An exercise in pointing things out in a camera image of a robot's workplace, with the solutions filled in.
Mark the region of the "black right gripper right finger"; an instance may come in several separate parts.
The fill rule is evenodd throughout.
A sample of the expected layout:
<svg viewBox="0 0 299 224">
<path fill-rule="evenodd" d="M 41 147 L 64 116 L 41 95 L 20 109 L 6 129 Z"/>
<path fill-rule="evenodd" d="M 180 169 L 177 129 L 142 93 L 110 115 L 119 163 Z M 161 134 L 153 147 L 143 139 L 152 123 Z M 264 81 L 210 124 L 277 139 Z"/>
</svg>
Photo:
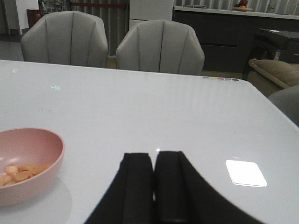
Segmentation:
<svg viewBox="0 0 299 224">
<path fill-rule="evenodd" d="M 154 174 L 156 211 L 161 224 L 260 223 L 218 193 L 181 151 L 161 151 Z"/>
</svg>

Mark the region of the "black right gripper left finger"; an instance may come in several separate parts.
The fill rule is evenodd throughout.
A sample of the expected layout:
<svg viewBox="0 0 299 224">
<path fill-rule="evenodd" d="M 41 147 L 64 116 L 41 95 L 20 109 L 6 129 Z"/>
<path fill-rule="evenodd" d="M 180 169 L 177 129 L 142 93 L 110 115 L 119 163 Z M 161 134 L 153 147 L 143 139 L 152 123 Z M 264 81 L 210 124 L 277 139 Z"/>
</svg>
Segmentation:
<svg viewBox="0 0 299 224">
<path fill-rule="evenodd" d="M 119 169 L 87 224 L 151 224 L 153 168 L 146 153 L 125 153 Z"/>
</svg>

